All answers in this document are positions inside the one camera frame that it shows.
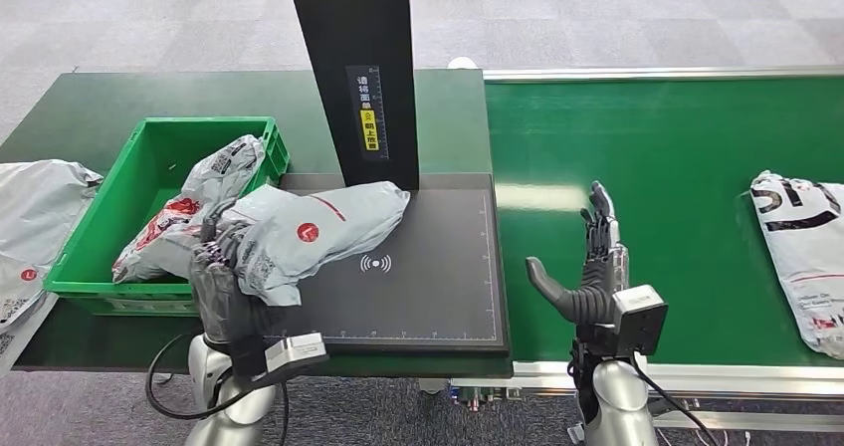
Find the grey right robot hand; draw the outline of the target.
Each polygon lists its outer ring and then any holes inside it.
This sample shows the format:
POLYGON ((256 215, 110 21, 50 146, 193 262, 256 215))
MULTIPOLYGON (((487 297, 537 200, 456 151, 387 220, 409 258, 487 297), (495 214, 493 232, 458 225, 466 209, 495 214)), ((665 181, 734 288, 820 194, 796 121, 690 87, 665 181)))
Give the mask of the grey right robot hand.
POLYGON ((525 259, 527 277, 565 320, 576 325, 608 325, 613 322, 612 296, 629 287, 628 251, 620 239, 611 196, 599 181, 591 183, 589 200, 591 207, 580 210, 585 258, 579 286, 574 290, 562 286, 537 257, 525 259))

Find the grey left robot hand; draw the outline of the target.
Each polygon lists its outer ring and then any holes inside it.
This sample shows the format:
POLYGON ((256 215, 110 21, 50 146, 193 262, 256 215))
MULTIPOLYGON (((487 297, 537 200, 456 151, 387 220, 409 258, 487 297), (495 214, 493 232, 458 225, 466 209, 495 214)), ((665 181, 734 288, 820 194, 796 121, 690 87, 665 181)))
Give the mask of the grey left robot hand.
POLYGON ((215 230, 206 224, 189 257, 188 280, 203 336, 221 351, 281 332, 279 313, 241 290, 245 268, 239 265, 238 249, 249 227, 245 221, 215 230))

